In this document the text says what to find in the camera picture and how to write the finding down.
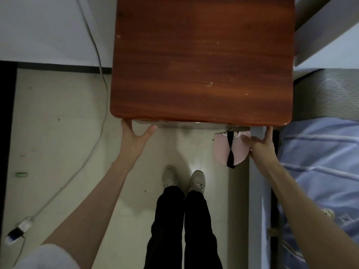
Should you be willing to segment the white bed frame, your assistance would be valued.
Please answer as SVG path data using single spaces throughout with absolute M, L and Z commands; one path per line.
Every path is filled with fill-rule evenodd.
M 248 269 L 271 266 L 271 187 L 249 158 Z

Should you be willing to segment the black trousers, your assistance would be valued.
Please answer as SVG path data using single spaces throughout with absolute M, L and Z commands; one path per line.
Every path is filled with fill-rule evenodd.
M 178 186 L 158 198 L 144 269 L 182 269 L 183 231 L 184 269 L 223 269 L 204 195 L 190 191 L 185 197 Z

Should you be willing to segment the person's right beige shoe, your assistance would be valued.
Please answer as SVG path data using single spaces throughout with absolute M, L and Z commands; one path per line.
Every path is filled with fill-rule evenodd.
M 194 171 L 191 176 L 188 192 L 197 191 L 201 194 L 204 194 L 205 186 L 206 180 L 204 173 L 200 170 Z

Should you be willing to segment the blue striped bedsheet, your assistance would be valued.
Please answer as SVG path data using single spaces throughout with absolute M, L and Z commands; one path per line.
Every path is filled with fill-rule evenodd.
M 280 141 L 281 165 L 359 244 L 359 122 L 328 117 L 292 122 Z

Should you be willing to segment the person's right forearm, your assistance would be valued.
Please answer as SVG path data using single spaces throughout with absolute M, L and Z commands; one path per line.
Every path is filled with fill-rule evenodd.
M 359 269 L 359 245 L 304 194 L 278 161 L 265 164 L 263 174 L 310 269 Z

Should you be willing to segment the person's left hand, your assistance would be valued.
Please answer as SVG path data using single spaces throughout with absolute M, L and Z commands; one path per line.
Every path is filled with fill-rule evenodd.
M 132 120 L 122 119 L 122 140 L 116 162 L 130 171 L 142 154 L 147 140 L 140 140 L 132 129 Z

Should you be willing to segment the pink round object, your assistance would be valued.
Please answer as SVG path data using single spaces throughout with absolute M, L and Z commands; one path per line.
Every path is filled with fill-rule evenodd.
M 250 131 L 227 131 L 214 135 L 214 156 L 219 163 L 235 168 L 246 159 L 250 147 L 241 140 L 241 135 L 251 137 Z

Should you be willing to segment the person's beige shoe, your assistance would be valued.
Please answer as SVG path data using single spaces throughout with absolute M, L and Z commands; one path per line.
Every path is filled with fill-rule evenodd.
M 178 186 L 178 176 L 174 167 L 166 166 L 162 175 L 162 183 L 164 188 L 170 186 Z
M 200 170 L 194 171 L 191 176 L 188 192 L 197 191 L 201 194 L 204 194 L 205 186 L 206 180 L 204 173 Z

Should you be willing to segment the person's right hand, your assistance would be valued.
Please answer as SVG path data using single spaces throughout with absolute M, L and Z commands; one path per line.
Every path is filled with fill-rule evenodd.
M 256 144 L 253 148 L 250 148 L 249 155 L 254 159 L 256 166 L 264 176 L 271 167 L 279 163 L 276 157 L 272 136 L 273 127 L 267 126 L 264 138 L 261 140 L 256 137 Z

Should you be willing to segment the red-brown wooden table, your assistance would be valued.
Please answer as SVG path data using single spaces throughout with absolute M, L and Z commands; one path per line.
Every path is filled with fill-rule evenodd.
M 110 112 L 284 126 L 294 29 L 295 0 L 117 0 Z

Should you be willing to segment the person's left forearm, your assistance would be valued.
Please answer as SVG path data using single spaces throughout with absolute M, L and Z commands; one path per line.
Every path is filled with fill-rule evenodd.
M 43 242 L 65 250 L 80 269 L 91 269 L 119 199 L 136 161 L 119 156 L 83 202 Z

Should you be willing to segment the grey striped mattress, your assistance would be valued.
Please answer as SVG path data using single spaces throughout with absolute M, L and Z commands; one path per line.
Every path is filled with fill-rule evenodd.
M 294 81 L 292 121 L 323 117 L 359 122 L 359 69 L 320 69 Z

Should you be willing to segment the white power adapter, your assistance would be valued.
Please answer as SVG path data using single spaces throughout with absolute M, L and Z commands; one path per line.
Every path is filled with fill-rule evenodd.
M 18 226 L 8 233 L 4 243 L 6 245 L 15 244 L 20 238 L 24 238 L 24 235 L 32 228 L 32 226 L 32 217 L 24 219 Z

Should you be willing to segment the white furniture panel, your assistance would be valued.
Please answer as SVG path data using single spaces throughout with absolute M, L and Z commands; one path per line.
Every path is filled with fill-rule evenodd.
M 294 70 L 359 69 L 359 0 L 330 0 L 295 32 Z

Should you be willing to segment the person's left beige shoe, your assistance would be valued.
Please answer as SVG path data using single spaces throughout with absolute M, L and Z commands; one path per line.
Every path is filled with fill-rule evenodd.
M 166 166 L 162 175 L 162 183 L 164 188 L 170 186 L 178 186 L 178 176 L 174 167 Z

